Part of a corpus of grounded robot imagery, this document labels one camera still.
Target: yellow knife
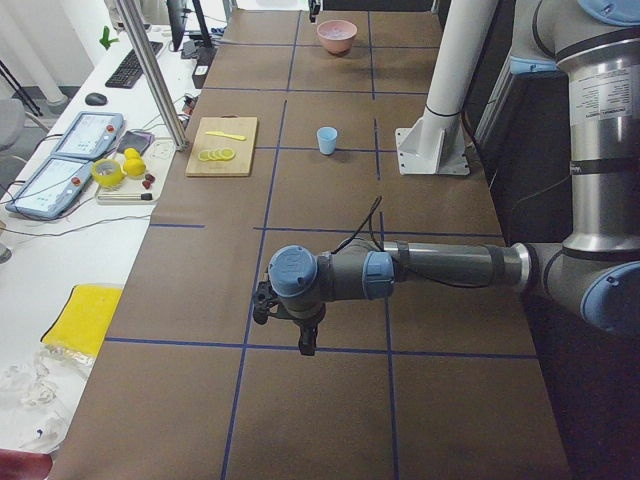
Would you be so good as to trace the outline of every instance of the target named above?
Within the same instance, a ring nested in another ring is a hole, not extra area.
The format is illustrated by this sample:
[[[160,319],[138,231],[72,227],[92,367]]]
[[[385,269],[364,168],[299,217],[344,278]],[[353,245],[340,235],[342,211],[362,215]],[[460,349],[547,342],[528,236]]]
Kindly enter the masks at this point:
[[[231,138],[233,140],[240,140],[240,141],[244,141],[247,139],[247,137],[245,137],[244,135],[233,135],[231,133],[224,133],[221,132],[219,130],[210,130],[208,132],[205,132],[207,135],[215,135],[217,137],[226,137],[226,138]]]

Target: pink bowl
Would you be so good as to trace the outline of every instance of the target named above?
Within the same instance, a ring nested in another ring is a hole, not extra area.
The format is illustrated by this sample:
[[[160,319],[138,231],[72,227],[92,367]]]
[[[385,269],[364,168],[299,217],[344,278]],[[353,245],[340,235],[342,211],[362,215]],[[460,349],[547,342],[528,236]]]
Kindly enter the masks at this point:
[[[338,55],[349,51],[358,33],[358,27],[346,20],[328,20],[318,25],[316,33],[320,45],[329,53]]]

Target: lemon slice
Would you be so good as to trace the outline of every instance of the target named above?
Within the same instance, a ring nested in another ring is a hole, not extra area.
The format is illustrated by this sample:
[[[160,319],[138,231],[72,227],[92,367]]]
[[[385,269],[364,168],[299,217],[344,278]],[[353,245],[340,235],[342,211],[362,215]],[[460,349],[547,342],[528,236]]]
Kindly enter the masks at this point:
[[[217,157],[216,160],[222,160],[224,162],[233,160],[233,158],[236,156],[236,152],[233,150],[233,148],[218,148],[214,150],[213,154]]]
[[[210,158],[210,154],[211,154],[211,150],[201,150],[198,153],[198,160],[202,162],[213,160],[212,158]]]

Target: computer mouse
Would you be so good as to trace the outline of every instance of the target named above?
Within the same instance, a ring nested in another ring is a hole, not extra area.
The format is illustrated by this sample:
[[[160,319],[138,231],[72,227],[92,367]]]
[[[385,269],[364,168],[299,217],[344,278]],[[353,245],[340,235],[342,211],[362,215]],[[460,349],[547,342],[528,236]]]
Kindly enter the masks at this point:
[[[91,106],[101,106],[107,104],[107,97],[98,92],[92,92],[86,97],[84,97],[84,103]]]

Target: wooden cutting board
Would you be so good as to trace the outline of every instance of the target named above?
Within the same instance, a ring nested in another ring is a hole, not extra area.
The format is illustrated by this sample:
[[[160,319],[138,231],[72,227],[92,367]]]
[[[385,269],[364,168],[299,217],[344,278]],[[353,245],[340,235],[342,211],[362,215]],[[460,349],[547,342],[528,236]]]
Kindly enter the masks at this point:
[[[185,175],[187,177],[247,177],[251,174],[258,119],[256,117],[202,117],[191,147]],[[208,131],[221,131],[244,135],[246,140],[207,135]],[[232,148],[233,160],[207,161],[199,159],[203,150]]]

